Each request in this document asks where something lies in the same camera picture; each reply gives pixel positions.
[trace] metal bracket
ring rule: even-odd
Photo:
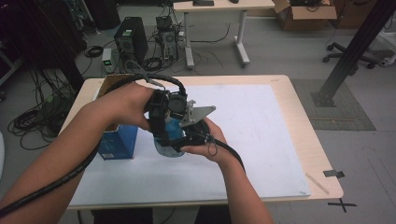
[[[183,120],[179,123],[181,128],[198,123],[201,119],[216,110],[214,105],[193,107],[196,102],[191,100],[187,102],[187,113]]]

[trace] white paper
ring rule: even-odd
[[[187,94],[188,100],[197,102],[195,106],[216,106],[208,117],[241,156],[261,198],[310,195],[271,86],[188,86]],[[96,156],[70,205],[211,200],[226,200],[214,162],[191,154],[165,158],[157,153],[152,134],[139,130],[134,159],[103,161]]]

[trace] black computer tower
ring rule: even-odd
[[[177,52],[177,30],[170,16],[157,17],[158,40],[162,51],[163,60],[171,63],[178,59]]]
[[[122,59],[128,58],[143,64],[149,45],[142,18],[126,17],[114,35],[114,40]]]

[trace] chair wheel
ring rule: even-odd
[[[367,64],[367,68],[368,68],[368,69],[373,69],[373,68],[375,68],[375,63],[368,63],[368,64]]]
[[[334,46],[333,46],[333,45],[329,45],[329,46],[327,46],[326,49],[327,49],[327,50],[333,50],[333,49],[334,49]]]
[[[322,61],[324,62],[324,63],[328,63],[329,61],[330,61],[330,58],[329,57],[324,57],[323,59],[322,59]]]

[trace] metal pole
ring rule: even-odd
[[[395,0],[378,0],[376,2],[319,92],[311,93],[316,106],[335,106],[332,98],[338,88],[343,84],[364,51],[375,40],[395,9]]]

